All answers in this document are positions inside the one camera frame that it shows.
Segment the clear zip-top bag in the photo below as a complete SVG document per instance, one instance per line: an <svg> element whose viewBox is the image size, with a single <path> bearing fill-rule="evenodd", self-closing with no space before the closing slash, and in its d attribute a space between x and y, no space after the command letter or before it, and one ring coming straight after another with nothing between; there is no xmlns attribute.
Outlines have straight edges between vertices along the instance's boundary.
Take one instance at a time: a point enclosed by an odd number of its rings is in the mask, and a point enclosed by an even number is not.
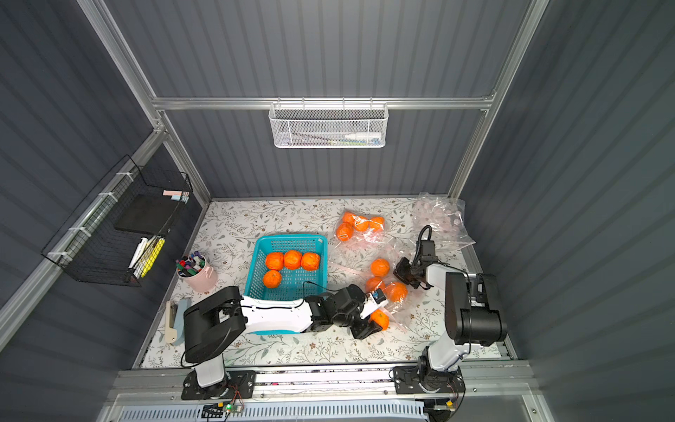
<svg viewBox="0 0 675 422"><path fill-rule="evenodd" d="M412 204L412 227L420 232L432 228L432 239L463 249L475 243L465 227L464 200L420 193Z"/></svg>
<svg viewBox="0 0 675 422"><path fill-rule="evenodd" d="M409 239L392 237L382 244L345 242L330 250L332 268L344 273L366 294L381 292L386 297L387 304L370 317L383 329L393 324L405 331L407 326L403 324L404 313L439 295L437 288L413 288L394 275L395 266L400 260L412 258L413 246Z"/></svg>
<svg viewBox="0 0 675 422"><path fill-rule="evenodd" d="M387 221L383 216L361 215L351 210L342 213L334 236L341 243L367 242L372 244L383 243Z"/></svg>

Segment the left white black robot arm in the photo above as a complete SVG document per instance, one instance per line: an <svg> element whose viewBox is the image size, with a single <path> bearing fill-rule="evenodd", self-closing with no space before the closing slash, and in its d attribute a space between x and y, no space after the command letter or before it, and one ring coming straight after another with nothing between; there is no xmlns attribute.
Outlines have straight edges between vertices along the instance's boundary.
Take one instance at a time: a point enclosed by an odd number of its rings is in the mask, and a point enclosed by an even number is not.
<svg viewBox="0 0 675 422"><path fill-rule="evenodd" d="M185 363L202 389L227 380L221 355L239 336L258 332L324 332L346 327L355 339L386 329L383 311L388 298L378 288L366 293L351 284L294 301L268 301L224 288L183 314Z"/></svg>

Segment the small bag right orange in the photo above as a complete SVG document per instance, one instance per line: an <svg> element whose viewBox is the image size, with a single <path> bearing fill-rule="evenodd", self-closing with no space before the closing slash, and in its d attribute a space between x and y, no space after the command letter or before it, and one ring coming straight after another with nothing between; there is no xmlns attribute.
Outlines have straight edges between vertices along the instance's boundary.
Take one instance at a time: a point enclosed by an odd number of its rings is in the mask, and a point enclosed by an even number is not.
<svg viewBox="0 0 675 422"><path fill-rule="evenodd" d="M369 219L368 226L374 232L383 231L385 229L385 219L382 216L374 216Z"/></svg>

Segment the small bag orange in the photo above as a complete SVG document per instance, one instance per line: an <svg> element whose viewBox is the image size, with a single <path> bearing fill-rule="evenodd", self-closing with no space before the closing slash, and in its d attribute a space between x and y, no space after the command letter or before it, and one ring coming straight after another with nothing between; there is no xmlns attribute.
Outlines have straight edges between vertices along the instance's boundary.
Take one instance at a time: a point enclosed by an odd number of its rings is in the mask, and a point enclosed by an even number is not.
<svg viewBox="0 0 675 422"><path fill-rule="evenodd" d="M383 231L385 229L385 219L382 216L374 216L369 219L368 226L374 232Z"/></svg>
<svg viewBox="0 0 675 422"><path fill-rule="evenodd" d="M354 230L358 232L364 232L369 229L368 226L369 219L367 219L365 216L357 216L352 212L345 212L342 216L342 221L351 223L353 225Z"/></svg>
<svg viewBox="0 0 675 422"><path fill-rule="evenodd" d="M349 241L353 237L354 228L351 223L342 222L335 231L335 236L340 242Z"/></svg>

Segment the small bag middle orange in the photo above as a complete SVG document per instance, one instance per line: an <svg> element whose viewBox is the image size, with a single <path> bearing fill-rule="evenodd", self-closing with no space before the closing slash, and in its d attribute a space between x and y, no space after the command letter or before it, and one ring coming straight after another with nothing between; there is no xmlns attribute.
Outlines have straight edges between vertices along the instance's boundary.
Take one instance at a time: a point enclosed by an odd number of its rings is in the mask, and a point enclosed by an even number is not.
<svg viewBox="0 0 675 422"><path fill-rule="evenodd" d="M351 223L353 225L354 230L358 232L364 232L369 229L368 226L369 219L367 219L365 216L357 216L352 212L345 212L342 216L342 221Z"/></svg>

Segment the small bag left orange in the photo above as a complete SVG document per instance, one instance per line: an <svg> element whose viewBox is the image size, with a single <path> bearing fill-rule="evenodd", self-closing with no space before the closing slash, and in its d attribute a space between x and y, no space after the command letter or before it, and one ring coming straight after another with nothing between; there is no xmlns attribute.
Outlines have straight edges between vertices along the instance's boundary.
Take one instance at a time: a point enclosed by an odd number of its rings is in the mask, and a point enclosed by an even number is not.
<svg viewBox="0 0 675 422"><path fill-rule="evenodd" d="M351 223L342 222L335 231L335 236L340 242L349 241L353 237L354 228Z"/></svg>

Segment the teal plastic basket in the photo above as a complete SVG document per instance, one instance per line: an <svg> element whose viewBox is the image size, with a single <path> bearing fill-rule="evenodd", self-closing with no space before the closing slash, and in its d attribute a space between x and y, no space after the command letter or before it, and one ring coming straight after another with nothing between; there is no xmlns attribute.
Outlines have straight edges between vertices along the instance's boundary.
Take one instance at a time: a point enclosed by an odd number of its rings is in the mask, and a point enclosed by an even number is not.
<svg viewBox="0 0 675 422"><path fill-rule="evenodd" d="M314 272L298 268L281 270L283 281L279 288L263 284L267 271L265 257L278 251L315 252L321 257L321 267ZM286 234L260 237L256 242L246 282L242 311L246 319L246 334L288 334L321 332L330 327L322 297L327 287L328 244L320 235Z"/></svg>

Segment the green led circuit board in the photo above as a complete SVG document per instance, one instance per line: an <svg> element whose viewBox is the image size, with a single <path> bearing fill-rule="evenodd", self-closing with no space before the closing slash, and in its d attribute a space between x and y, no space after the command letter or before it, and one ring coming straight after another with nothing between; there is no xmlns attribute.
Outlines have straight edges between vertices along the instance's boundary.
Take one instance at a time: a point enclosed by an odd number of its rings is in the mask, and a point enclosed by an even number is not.
<svg viewBox="0 0 675 422"><path fill-rule="evenodd" d="M204 421L226 421L230 416L242 413L242 404L205 404L200 411L200 419Z"/></svg>

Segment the pink pen cup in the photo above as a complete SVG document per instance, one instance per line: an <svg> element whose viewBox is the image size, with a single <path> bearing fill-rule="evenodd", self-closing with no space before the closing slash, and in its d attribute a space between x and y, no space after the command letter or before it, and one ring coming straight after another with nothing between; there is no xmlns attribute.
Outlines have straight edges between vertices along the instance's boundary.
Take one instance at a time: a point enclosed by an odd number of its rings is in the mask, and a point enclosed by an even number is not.
<svg viewBox="0 0 675 422"><path fill-rule="evenodd" d="M218 283L216 269L199 251L191 252L175 261L179 278L197 293L205 294L214 290Z"/></svg>

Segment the yellow marker in basket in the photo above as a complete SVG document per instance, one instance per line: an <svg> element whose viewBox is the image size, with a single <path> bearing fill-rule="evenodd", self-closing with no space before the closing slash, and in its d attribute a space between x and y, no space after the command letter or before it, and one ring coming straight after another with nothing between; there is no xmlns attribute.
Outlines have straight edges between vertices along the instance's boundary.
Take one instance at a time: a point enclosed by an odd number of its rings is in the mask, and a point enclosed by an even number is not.
<svg viewBox="0 0 675 422"><path fill-rule="evenodd" d="M144 278L154 266L156 259L165 245L163 237L153 237L142 249L141 256L135 264L135 277Z"/></svg>

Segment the white marker in basket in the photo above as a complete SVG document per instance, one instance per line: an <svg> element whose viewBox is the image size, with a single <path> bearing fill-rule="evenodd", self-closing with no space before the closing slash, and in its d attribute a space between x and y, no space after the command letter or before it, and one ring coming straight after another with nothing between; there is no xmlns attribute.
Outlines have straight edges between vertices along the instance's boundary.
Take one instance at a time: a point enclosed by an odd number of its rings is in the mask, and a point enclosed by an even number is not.
<svg viewBox="0 0 675 422"><path fill-rule="evenodd" d="M128 267L129 269L135 268L137 262L139 261L139 259L143 255L143 253L144 253L144 251L147 247L148 242L149 242L149 239L147 239L147 237L143 237L141 239L137 248L135 249L135 253L132 257L132 260L130 261L130 264L129 264L129 267Z"/></svg>

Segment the pink sticky notes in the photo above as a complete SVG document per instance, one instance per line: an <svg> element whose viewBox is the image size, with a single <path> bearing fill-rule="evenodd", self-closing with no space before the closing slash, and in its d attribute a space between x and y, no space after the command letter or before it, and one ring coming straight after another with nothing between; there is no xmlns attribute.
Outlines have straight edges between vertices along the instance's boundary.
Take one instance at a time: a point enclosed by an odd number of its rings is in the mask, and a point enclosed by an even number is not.
<svg viewBox="0 0 675 422"><path fill-rule="evenodd" d="M170 200L174 200L175 202L188 203L190 199L190 193L188 191L163 190L163 196L168 197Z"/></svg>

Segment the black notebook in basket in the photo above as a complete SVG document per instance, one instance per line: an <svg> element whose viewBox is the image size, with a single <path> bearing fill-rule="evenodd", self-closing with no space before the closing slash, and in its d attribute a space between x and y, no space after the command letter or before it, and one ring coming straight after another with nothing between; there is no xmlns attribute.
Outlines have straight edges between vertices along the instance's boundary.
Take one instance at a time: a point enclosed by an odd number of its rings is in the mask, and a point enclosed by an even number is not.
<svg viewBox="0 0 675 422"><path fill-rule="evenodd" d="M185 209L184 202L164 196L137 195L114 223L114 228L149 236L166 236Z"/></svg>

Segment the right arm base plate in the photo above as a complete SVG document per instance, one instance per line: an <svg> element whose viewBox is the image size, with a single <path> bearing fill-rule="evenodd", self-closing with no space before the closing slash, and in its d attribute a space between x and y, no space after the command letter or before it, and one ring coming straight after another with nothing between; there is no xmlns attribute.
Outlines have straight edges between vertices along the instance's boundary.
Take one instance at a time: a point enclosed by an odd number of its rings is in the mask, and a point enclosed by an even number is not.
<svg viewBox="0 0 675 422"><path fill-rule="evenodd" d="M443 394L461 396L466 386L459 371L439 372L419 367L398 366L390 371L398 395Z"/></svg>

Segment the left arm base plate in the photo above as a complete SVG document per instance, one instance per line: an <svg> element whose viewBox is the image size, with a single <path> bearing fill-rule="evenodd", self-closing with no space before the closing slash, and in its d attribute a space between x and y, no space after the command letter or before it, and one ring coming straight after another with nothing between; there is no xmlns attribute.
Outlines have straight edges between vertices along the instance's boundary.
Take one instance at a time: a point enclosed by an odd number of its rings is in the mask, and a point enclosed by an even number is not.
<svg viewBox="0 0 675 422"><path fill-rule="evenodd" d="M183 381L181 399L184 401L249 399L253 396L257 374L252 370L226 371L224 378L218 383L201 387L197 371L194 369Z"/></svg>

